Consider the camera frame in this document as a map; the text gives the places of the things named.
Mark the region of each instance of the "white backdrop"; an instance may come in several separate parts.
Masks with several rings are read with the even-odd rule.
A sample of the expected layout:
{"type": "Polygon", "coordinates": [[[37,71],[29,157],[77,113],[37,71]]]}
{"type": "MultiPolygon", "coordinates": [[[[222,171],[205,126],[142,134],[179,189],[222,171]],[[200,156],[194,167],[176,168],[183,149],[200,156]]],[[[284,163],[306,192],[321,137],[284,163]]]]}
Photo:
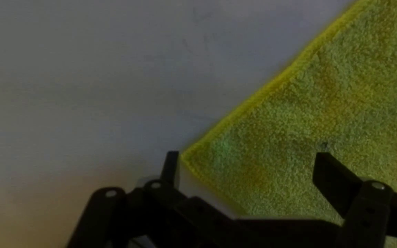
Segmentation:
{"type": "Polygon", "coordinates": [[[63,247],[92,190],[158,174],[350,2],[0,0],[0,247],[63,247]]]}

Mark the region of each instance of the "fabric texture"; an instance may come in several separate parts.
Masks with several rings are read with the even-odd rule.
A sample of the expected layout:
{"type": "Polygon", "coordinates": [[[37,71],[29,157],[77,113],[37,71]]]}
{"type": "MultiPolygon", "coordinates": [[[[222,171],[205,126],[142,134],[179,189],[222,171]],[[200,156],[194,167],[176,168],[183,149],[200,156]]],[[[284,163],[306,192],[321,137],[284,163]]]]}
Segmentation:
{"type": "Polygon", "coordinates": [[[397,0],[354,3],[182,164],[240,214],[338,222],[311,184],[318,150],[397,190],[397,0]]]}

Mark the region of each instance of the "yellow microfiber towel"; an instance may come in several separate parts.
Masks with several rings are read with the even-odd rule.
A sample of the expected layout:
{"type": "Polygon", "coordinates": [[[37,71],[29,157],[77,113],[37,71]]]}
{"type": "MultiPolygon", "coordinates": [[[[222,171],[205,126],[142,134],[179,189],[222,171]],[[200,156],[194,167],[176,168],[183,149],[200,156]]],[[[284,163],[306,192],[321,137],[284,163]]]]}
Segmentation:
{"type": "Polygon", "coordinates": [[[354,3],[182,163],[241,214],[338,222],[318,150],[397,190],[397,0],[354,3]]]}

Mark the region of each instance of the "black bracket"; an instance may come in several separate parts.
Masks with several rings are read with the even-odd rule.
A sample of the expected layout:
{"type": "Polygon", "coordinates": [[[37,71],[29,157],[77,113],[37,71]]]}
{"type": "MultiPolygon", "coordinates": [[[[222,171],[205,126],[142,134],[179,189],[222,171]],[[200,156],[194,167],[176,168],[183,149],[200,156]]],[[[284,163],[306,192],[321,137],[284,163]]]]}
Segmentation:
{"type": "Polygon", "coordinates": [[[344,219],[342,226],[315,219],[230,219],[198,197],[179,190],[178,152],[169,152],[160,179],[125,195],[96,190],[78,221],[69,248],[128,247],[147,236],[160,248],[343,247],[382,248],[397,237],[397,193],[362,182],[328,153],[318,153],[313,182],[344,219]]]}

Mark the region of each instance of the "towel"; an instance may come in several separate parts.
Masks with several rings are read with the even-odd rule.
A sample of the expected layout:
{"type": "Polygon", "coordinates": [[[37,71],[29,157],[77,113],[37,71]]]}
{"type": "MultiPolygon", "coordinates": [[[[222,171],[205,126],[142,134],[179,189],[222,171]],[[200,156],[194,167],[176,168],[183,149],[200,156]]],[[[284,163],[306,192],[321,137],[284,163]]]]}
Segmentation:
{"type": "Polygon", "coordinates": [[[320,150],[397,190],[397,0],[355,2],[182,164],[238,214],[339,222],[311,184],[320,150]]]}

